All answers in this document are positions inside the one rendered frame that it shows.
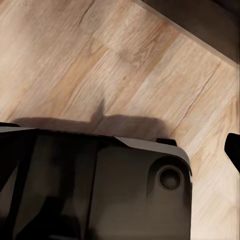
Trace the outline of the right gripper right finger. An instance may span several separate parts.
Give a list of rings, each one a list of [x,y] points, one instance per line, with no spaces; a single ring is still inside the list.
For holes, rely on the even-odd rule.
[[[229,133],[225,146],[224,151],[231,159],[232,163],[235,165],[237,170],[240,173],[240,135],[235,133]]]

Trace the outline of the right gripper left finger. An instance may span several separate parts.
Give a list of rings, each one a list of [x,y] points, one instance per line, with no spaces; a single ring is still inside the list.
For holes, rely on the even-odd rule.
[[[0,138],[0,193],[26,152],[22,133]]]

